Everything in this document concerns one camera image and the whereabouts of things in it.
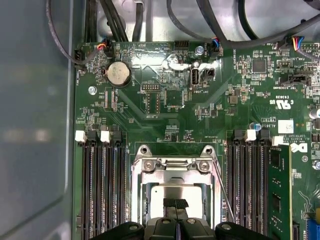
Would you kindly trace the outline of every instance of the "gray cable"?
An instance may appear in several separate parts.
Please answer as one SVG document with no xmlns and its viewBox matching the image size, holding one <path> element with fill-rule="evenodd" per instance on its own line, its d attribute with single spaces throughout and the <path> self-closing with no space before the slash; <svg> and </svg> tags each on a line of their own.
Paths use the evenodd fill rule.
<svg viewBox="0 0 320 240">
<path fill-rule="evenodd" d="M 296 52 L 301 54 L 302 56 L 308 58 L 308 59 L 313 60 L 313 61 L 317 61 L 317 62 L 320 61 L 320 57 L 317 57 L 317 56 L 312 55 L 311 53 L 307 53 L 305 51 L 302 51 L 301 49 L 298 49 Z"/>
<path fill-rule="evenodd" d="M 94 59 L 95 55 L 97 55 L 97 53 L 99 52 L 99 50 L 96 48 L 93 52 L 91 52 L 89 54 L 89 56 L 83 60 L 83 61 L 79 61 L 76 60 L 74 57 L 70 56 L 67 51 L 64 49 L 64 47 L 62 46 L 58 35 L 56 33 L 53 21 L 52 21 L 52 16 L 51 16 L 51 0 L 46 0 L 45 2 L 45 15 L 47 17 L 48 20 L 48 25 L 49 25 L 49 29 L 50 29 L 50 33 L 53 37 L 53 40 L 56 44 L 56 46 L 59 48 L 60 52 L 67 58 L 69 59 L 71 62 L 73 62 L 74 64 L 78 64 L 78 65 L 85 65 L 87 63 L 89 63 L 92 59 Z"/>
<path fill-rule="evenodd" d="M 203 15 L 205 21 L 211 28 L 211 30 L 215 33 L 221 44 L 230 49 L 246 49 L 246 48 L 253 48 L 258 47 L 263 44 L 267 43 L 276 43 L 283 40 L 287 36 L 295 35 L 313 24 L 316 24 L 320 21 L 320 14 L 310 18 L 307 21 L 302 22 L 301 24 L 294 26 L 288 30 L 279 32 L 272 36 L 256 39 L 256 40 L 249 40 L 249 41 L 230 41 L 226 38 L 225 34 L 223 33 L 216 16 L 212 10 L 211 4 L 209 0 L 196 0 L 198 7 Z"/>
<path fill-rule="evenodd" d="M 186 28 L 175 16 L 174 12 L 172 11 L 172 7 L 171 7 L 171 3 L 172 0 L 166 0 L 166 11 L 169 15 L 169 18 L 171 19 L 172 23 L 182 32 L 184 32 L 185 34 L 188 34 L 189 36 L 198 39 L 202 42 L 205 43 L 212 43 L 212 39 L 211 38 L 206 38 L 206 37 L 202 37 L 196 33 L 194 33 L 193 31 L 189 30 L 188 28 Z"/>
</svg>

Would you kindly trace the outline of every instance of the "green circuit board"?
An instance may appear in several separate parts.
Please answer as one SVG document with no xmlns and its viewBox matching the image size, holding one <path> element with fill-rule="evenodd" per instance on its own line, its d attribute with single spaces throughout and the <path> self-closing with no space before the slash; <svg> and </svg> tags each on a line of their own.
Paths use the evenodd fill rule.
<svg viewBox="0 0 320 240">
<path fill-rule="evenodd" d="M 202 55 L 195 53 L 198 46 Z M 85 43 L 77 51 L 87 56 L 96 47 Z M 319 54 L 318 43 L 304 43 L 301 49 Z M 224 50 L 201 42 L 121 42 L 113 43 L 112 53 L 111 58 L 101 50 L 86 69 L 76 72 L 75 131 L 95 133 L 96 139 L 108 131 L 111 139 L 121 139 L 121 150 L 95 143 L 87 145 L 89 152 L 86 144 L 75 142 L 73 239 L 89 239 L 130 221 L 131 165 L 142 144 L 161 156 L 198 156 L 205 145 L 212 145 L 237 223 L 274 239 L 308 239 L 308 220 L 320 207 L 320 170 L 313 166 L 320 158 L 320 132 L 309 115 L 320 106 L 317 62 L 290 48 L 275 49 L 272 43 Z M 126 63 L 131 71 L 124 87 L 115 87 L 105 76 L 114 61 Z M 195 62 L 199 80 L 192 84 Z M 96 93 L 91 95 L 92 86 Z M 269 134 L 262 145 L 259 133 L 257 140 L 246 141 L 251 123 Z M 235 138 L 235 131 L 242 138 Z M 272 146 L 272 139 L 279 137 L 284 145 Z M 90 162 L 93 156 L 101 161 Z M 231 166 L 244 160 L 239 178 L 232 178 Z M 106 179 L 105 173 L 113 178 Z M 248 201 L 265 207 L 262 223 L 259 207 L 249 206 L 254 210 L 246 213 L 237 208 L 237 201 L 247 197 L 234 193 L 242 188 L 242 177 L 248 178 L 243 180 L 245 191 L 257 189 L 250 190 Z M 123 199 L 119 191 L 125 193 Z M 229 220 L 225 205 L 222 209 L 221 220 Z"/>
</svg>

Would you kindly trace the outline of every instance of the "integrated circuit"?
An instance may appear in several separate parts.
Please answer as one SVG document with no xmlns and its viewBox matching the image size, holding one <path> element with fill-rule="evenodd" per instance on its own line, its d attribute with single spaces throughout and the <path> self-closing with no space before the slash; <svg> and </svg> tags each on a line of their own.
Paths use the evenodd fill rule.
<svg viewBox="0 0 320 240">
<path fill-rule="evenodd" d="M 271 150 L 270 151 L 270 161 L 275 167 L 280 167 L 280 154 L 278 151 Z"/>
<path fill-rule="evenodd" d="M 267 72 L 267 61 L 265 59 L 253 59 L 252 71 L 255 74 L 265 74 Z"/>
<path fill-rule="evenodd" d="M 238 104 L 237 96 L 229 96 L 229 104 Z"/>
<path fill-rule="evenodd" d="M 280 213 L 281 210 L 281 199 L 276 194 L 272 194 L 272 207 L 274 210 L 276 210 L 278 213 Z"/>
</svg>

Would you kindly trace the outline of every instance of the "wire bundle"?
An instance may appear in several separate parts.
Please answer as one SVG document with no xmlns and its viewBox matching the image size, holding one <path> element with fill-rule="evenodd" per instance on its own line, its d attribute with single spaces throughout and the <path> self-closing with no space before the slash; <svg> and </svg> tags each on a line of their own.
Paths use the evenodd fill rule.
<svg viewBox="0 0 320 240">
<path fill-rule="evenodd" d="M 196 3 L 198 4 L 198 7 L 205 21 L 207 22 L 211 30 L 215 33 L 215 35 L 219 38 L 219 41 L 221 42 L 221 44 L 223 44 L 226 48 L 232 48 L 232 49 L 246 49 L 246 48 L 258 47 L 260 45 L 267 44 L 267 43 L 276 43 L 288 36 L 295 35 L 320 21 L 320 14 L 318 14 L 310 18 L 309 20 L 298 24 L 297 26 L 294 26 L 288 30 L 279 32 L 272 36 L 250 40 L 250 41 L 230 41 L 226 38 L 224 32 L 222 31 L 217 21 L 217 18 L 212 10 L 209 0 L 196 0 Z"/>
<path fill-rule="evenodd" d="M 114 3 L 111 0 L 100 0 L 100 4 L 109 23 L 114 40 L 116 42 L 128 42 L 126 30 Z"/>
<path fill-rule="evenodd" d="M 217 48 L 219 48 L 220 43 L 219 43 L 219 40 L 218 40 L 217 37 L 212 38 L 212 42 L 214 43 L 214 45 L 215 45 Z"/>
<path fill-rule="evenodd" d="M 102 42 L 102 43 L 98 44 L 98 46 L 96 46 L 96 48 L 98 50 L 101 50 L 101 49 L 104 49 L 106 46 L 107 46 L 107 44 L 105 42 Z"/>
<path fill-rule="evenodd" d="M 293 48 L 295 51 L 300 49 L 301 43 L 304 39 L 305 39 L 304 36 L 293 36 L 292 37 Z"/>
</svg>

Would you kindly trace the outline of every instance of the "white label sticker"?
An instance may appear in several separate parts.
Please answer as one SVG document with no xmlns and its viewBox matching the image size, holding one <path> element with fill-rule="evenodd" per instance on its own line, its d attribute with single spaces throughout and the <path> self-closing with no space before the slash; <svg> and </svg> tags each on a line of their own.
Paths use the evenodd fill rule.
<svg viewBox="0 0 320 240">
<path fill-rule="evenodd" d="M 293 134 L 294 121 L 293 120 L 278 120 L 278 133 L 279 134 Z"/>
</svg>

